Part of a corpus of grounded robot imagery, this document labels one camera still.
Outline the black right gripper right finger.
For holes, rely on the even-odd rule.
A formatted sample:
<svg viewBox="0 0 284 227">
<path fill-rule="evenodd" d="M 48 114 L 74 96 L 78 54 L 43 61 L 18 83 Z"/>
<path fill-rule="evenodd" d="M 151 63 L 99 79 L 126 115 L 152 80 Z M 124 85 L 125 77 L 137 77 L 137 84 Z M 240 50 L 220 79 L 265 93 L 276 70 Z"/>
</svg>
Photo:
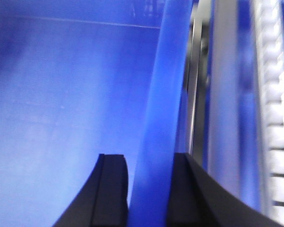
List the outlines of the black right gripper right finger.
<svg viewBox="0 0 284 227">
<path fill-rule="evenodd" d="M 175 153 L 168 227 L 278 227 L 221 187 L 188 153 Z"/>
</svg>

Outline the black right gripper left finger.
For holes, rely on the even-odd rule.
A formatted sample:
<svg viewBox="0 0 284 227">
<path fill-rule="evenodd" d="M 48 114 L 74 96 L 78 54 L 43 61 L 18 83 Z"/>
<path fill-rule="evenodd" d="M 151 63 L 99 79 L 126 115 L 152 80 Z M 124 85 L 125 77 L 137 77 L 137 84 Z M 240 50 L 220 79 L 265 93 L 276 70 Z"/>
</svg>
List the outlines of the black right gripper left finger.
<svg viewBox="0 0 284 227">
<path fill-rule="evenodd" d="M 87 181 L 56 227 L 125 227 L 128 169 L 123 155 L 100 154 Z"/>
</svg>

